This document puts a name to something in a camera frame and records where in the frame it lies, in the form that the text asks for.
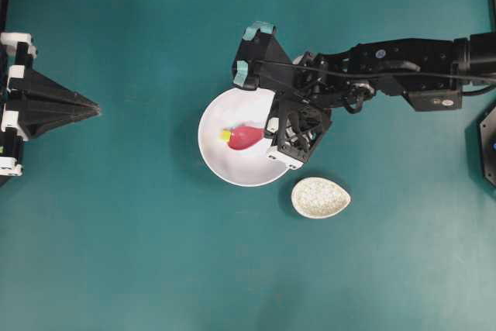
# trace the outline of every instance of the black cable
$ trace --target black cable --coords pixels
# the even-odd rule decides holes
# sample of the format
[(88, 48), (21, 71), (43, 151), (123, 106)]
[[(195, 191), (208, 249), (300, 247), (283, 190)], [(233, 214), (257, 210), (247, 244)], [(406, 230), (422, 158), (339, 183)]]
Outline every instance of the black cable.
[(365, 93), (364, 92), (359, 93), (358, 96), (356, 97), (355, 107), (353, 107), (348, 102), (348, 96), (345, 95), (343, 97), (343, 106), (349, 114), (357, 114), (358, 112), (362, 111), (364, 98), (365, 98)]
[(317, 69), (315, 67), (306, 67), (293, 64), (285, 64), (282, 62), (257, 60), (261, 64), (277, 65), (284, 67), (291, 67), (293, 69), (317, 71), (327, 75), (333, 75), (341, 78), (359, 78), (359, 79), (374, 79), (386, 77), (433, 77), (433, 78), (446, 78), (446, 79), (461, 79), (465, 81), (483, 81), (490, 84), (496, 84), (496, 78), (478, 77), (476, 75), (457, 75), (457, 74), (440, 74), (440, 73), (422, 73), (422, 72), (405, 72), (405, 73), (376, 73), (376, 74), (349, 74), (339, 73), (338, 71), (328, 71), (324, 69)]
[(478, 96), (483, 95), (484, 93), (488, 93), (496, 88), (496, 85), (488, 85), (486, 88), (477, 89), (476, 91), (463, 91), (463, 96)]

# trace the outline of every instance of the white bowl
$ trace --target white bowl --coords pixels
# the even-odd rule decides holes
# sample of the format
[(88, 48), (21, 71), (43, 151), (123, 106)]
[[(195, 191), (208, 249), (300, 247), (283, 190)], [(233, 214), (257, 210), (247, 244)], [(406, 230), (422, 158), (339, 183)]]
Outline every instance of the white bowl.
[(262, 128), (274, 93), (267, 89), (242, 91), (233, 88), (213, 100), (201, 116), (198, 146), (201, 156), (214, 174), (239, 186), (261, 186), (277, 180), (288, 168), (267, 158), (271, 140), (262, 139), (246, 150), (233, 150), (220, 140), (220, 133), (242, 124)]
[(326, 219), (344, 210), (350, 195), (338, 184), (325, 178), (304, 178), (291, 193), (294, 209), (309, 219)]

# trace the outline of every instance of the yellow tip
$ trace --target yellow tip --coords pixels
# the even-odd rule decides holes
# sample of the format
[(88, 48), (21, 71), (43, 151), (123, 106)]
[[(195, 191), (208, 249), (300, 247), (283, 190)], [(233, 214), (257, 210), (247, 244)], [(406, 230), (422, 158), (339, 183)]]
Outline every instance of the yellow tip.
[(224, 129), (221, 134), (220, 134), (220, 139), (222, 141), (226, 141), (227, 143), (229, 140), (231, 140), (231, 131), (228, 131), (227, 129)]

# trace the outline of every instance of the black mechanical part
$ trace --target black mechanical part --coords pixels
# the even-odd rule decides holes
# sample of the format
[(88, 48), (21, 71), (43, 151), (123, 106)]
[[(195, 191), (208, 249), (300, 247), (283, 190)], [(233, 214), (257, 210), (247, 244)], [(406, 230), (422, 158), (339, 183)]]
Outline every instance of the black mechanical part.
[[(0, 32), (5, 30), (5, 24), (7, 22), (7, 9), (9, 9), (9, 0), (0, 0)], [(0, 82), (2, 86), (0, 87), (0, 103), (5, 101), (5, 82), (7, 75), (7, 68), (9, 64), (9, 57), (5, 51), (5, 47), (0, 44)], [(4, 134), (0, 131), (0, 146), (4, 143)], [(0, 176), (0, 187), (3, 186), (10, 176)]]
[(496, 107), (479, 122), (480, 159), (484, 177), (496, 186)]
[(274, 100), (267, 122), (279, 118), (277, 134), (267, 133), (277, 151), (305, 163), (331, 126), (331, 111), (289, 100)]
[(236, 76), (238, 62), (244, 61), (246, 78), (235, 86), (275, 92), (267, 125), (278, 118), (279, 128), (265, 135), (278, 152), (305, 163), (331, 125), (331, 110), (360, 112), (377, 91), (401, 96), (419, 112), (460, 109), (464, 85), (496, 84), (493, 46), (496, 33), (454, 41), (392, 40), (338, 54), (306, 52), (295, 65), (274, 33), (258, 30), (252, 40), (242, 40), (232, 73)]
[(6, 128), (5, 132), (0, 132), (0, 139), (3, 146), (0, 148), (2, 157), (17, 159), (17, 163), (22, 163), (22, 154), (24, 149), (24, 141), (17, 134), (15, 128)]
[(25, 66), (23, 78), (10, 78), (5, 110), (18, 112), (18, 124), (29, 139), (57, 127), (97, 116), (100, 108), (32, 69), (26, 43), (18, 43), (16, 64)]

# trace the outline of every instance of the black cone-shaped part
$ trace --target black cone-shaped part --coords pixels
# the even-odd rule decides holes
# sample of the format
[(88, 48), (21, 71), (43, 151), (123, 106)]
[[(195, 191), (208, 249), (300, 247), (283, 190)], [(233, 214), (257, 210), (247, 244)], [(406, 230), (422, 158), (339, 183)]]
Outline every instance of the black cone-shaped part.
[(5, 109), (19, 113), (18, 124), (30, 139), (101, 111), (95, 102), (28, 67), (23, 78), (10, 79), (9, 90)]

